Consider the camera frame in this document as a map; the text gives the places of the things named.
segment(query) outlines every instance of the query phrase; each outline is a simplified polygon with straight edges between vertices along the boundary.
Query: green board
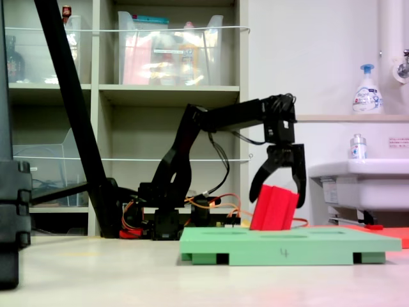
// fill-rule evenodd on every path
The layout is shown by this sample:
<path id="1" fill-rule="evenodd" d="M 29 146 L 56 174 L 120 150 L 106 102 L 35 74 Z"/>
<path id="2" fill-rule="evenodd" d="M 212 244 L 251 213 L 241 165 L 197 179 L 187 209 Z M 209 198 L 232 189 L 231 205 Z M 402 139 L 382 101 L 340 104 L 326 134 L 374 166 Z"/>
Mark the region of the green board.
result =
<path id="1" fill-rule="evenodd" d="M 297 228 L 281 232 L 247 228 L 185 228 L 183 261 L 229 265 L 383 264 L 401 240 L 349 228 Z"/>

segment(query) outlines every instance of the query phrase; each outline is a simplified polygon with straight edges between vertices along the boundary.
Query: clear plastic container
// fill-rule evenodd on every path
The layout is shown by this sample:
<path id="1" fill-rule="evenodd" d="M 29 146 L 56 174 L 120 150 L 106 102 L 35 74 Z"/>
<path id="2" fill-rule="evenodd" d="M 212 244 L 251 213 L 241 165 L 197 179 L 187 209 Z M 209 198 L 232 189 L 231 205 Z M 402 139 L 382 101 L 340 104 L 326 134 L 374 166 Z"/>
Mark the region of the clear plastic container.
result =
<path id="1" fill-rule="evenodd" d="M 53 189 L 69 187 L 86 181 L 72 129 L 68 131 L 61 144 L 13 145 L 13 156 L 17 161 L 30 163 L 33 176 L 33 197 Z M 37 207 L 41 206 L 88 206 L 88 194 L 83 192 L 37 205 Z"/>
<path id="2" fill-rule="evenodd" d="M 206 30 L 135 31 L 132 16 L 118 12 L 120 84 L 221 85 L 223 16 L 213 16 Z"/>
<path id="3" fill-rule="evenodd" d="M 71 16 L 65 30 L 81 83 L 91 81 L 91 32 L 81 16 Z M 43 31 L 6 29 L 7 66 L 11 83 L 58 84 Z"/>

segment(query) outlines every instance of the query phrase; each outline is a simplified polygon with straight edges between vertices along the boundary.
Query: white floor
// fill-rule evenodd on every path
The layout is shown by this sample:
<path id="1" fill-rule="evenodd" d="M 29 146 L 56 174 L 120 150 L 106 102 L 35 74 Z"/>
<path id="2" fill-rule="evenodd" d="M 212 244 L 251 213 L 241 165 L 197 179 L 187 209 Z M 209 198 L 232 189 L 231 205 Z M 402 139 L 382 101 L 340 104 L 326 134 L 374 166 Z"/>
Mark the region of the white floor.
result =
<path id="1" fill-rule="evenodd" d="M 409 306 L 409 250 L 385 265 L 191 266 L 178 242 L 35 237 L 1 307 Z"/>

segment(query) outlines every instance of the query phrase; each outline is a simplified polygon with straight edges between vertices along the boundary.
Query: shelf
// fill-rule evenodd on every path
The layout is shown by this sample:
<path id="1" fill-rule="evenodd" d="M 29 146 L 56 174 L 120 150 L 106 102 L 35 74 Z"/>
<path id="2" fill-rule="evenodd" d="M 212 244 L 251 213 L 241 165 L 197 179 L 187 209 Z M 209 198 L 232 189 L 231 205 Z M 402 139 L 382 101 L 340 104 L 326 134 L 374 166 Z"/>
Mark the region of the shelf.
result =
<path id="1" fill-rule="evenodd" d="M 30 213 L 88 213 L 88 207 L 30 207 Z"/>
<path id="2" fill-rule="evenodd" d="M 235 0 L 114 0 L 116 4 L 150 6 L 233 6 Z"/>
<path id="3" fill-rule="evenodd" d="M 145 214 L 154 214 L 156 208 L 144 208 Z M 180 214 L 190 214 L 190 208 L 178 208 Z M 214 208 L 210 209 L 211 214 L 229 214 L 233 210 L 231 208 Z"/>
<path id="4" fill-rule="evenodd" d="M 91 85 L 82 84 L 87 104 L 91 100 Z M 62 106 L 63 99 L 58 84 L 10 83 L 10 102 L 13 106 Z"/>
<path id="5" fill-rule="evenodd" d="M 234 104 L 239 86 L 149 86 L 101 84 L 100 91 L 114 106 L 222 107 Z"/>
<path id="6" fill-rule="evenodd" d="M 332 122 L 346 122 L 346 123 L 409 123 L 408 115 L 392 115 L 392 114 L 363 114 L 363 115 L 298 115 L 297 121 L 299 123 L 332 123 Z"/>

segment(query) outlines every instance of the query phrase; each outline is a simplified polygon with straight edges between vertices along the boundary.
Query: white sink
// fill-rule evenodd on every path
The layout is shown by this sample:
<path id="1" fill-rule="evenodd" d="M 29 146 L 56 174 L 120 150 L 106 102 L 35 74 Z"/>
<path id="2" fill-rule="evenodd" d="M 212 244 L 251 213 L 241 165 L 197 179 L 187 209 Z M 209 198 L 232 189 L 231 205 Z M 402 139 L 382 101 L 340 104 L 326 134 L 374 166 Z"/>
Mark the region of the white sink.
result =
<path id="1" fill-rule="evenodd" d="M 409 159 L 352 159 L 309 168 L 325 201 L 359 210 L 409 210 Z"/>

